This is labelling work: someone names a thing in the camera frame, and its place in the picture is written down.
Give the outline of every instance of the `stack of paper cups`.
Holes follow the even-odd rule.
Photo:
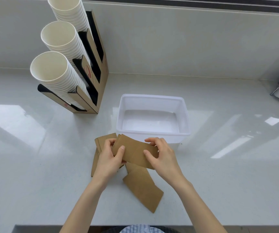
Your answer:
[[[88,17],[81,0],[48,0],[48,3],[57,20],[71,23],[78,32],[87,31],[87,29],[91,32]]]
[[[32,61],[30,72],[58,97],[84,110],[68,95],[68,92],[75,92],[76,86],[79,86],[85,94],[89,95],[87,88],[63,54],[55,51],[40,54]]]
[[[65,21],[54,21],[46,25],[41,31],[41,40],[51,51],[57,51],[66,56],[86,86],[88,83],[73,63],[73,59],[81,59],[82,55],[87,58],[91,65],[90,58],[82,44],[82,41],[75,27]]]

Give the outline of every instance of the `person's right arm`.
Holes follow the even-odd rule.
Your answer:
[[[193,185],[184,177],[177,163],[175,152],[163,138],[147,138],[146,142],[156,145],[159,157],[144,150],[144,154],[156,172],[174,188],[197,233],[227,233],[211,210],[200,198]]]

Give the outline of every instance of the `white wall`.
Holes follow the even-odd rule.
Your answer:
[[[93,9],[109,71],[279,78],[279,15],[84,2]],[[54,21],[46,0],[0,0],[0,67],[29,68]]]

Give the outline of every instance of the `hand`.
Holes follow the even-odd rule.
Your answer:
[[[96,166],[93,179],[104,182],[106,185],[109,179],[116,174],[122,163],[125,147],[122,145],[117,152],[117,155],[112,154],[111,145],[116,141],[115,138],[105,140],[102,152],[99,155],[99,161]]]
[[[155,158],[148,150],[144,150],[144,154],[156,172],[169,185],[173,185],[184,179],[184,175],[177,163],[175,152],[169,147],[168,143],[163,138],[150,137],[145,139],[150,142],[150,145],[157,146],[159,149],[159,157]]]

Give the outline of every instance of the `person's left arm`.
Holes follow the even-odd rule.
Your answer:
[[[109,179],[116,174],[122,163],[124,146],[121,146],[114,156],[111,144],[116,139],[107,139],[91,182],[88,184],[75,207],[68,216],[60,233],[87,233],[99,202],[101,193],[106,188]]]

